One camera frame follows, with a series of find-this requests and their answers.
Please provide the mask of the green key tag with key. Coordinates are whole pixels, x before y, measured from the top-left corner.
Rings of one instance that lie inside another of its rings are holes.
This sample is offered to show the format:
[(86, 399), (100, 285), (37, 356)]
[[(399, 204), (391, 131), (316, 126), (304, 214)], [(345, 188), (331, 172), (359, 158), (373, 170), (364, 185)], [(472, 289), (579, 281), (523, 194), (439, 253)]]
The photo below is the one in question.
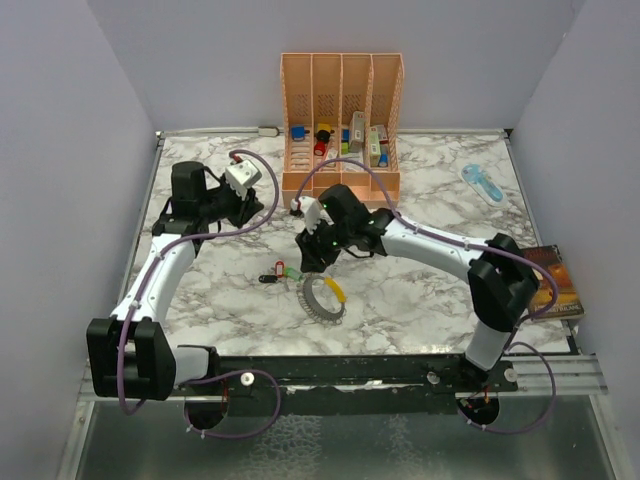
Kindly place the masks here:
[(286, 267), (284, 269), (284, 276), (295, 282), (300, 282), (304, 279), (304, 274), (293, 267)]

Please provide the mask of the metal keyring with yellow grip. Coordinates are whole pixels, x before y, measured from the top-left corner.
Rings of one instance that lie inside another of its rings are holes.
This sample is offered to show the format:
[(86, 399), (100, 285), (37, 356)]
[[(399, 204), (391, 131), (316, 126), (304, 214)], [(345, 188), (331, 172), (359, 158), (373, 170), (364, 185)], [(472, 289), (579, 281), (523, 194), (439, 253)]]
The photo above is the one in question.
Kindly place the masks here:
[(300, 306), (316, 323), (340, 325), (346, 314), (346, 294), (331, 277), (310, 274), (297, 290)]

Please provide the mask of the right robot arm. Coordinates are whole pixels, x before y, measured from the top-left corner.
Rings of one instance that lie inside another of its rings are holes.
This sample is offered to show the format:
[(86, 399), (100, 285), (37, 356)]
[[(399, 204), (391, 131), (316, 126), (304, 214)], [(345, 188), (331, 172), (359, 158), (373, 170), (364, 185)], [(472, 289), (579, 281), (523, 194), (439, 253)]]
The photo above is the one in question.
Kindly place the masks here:
[(497, 234), (482, 240), (429, 229), (393, 209), (369, 210), (343, 184), (318, 198), (292, 200), (291, 211), (304, 220), (296, 243), (305, 273), (324, 272), (345, 252), (358, 258), (405, 258), (464, 281), (478, 323), (459, 378), (472, 391), (494, 381), (494, 367), (539, 288), (532, 262), (511, 237)]

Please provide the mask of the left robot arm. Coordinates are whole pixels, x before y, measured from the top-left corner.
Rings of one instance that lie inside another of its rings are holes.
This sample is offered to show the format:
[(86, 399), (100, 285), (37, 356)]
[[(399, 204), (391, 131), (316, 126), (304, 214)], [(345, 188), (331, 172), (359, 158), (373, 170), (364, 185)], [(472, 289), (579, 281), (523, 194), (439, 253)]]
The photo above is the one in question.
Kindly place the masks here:
[(173, 347), (162, 324), (183, 275), (191, 267), (212, 224), (242, 228), (263, 209), (255, 184), (261, 173), (234, 157), (217, 186), (201, 162), (173, 166), (171, 195), (152, 226), (149, 254), (127, 294), (106, 318), (86, 331), (94, 392), (99, 397), (164, 400), (188, 383), (206, 395), (220, 385), (212, 347)]

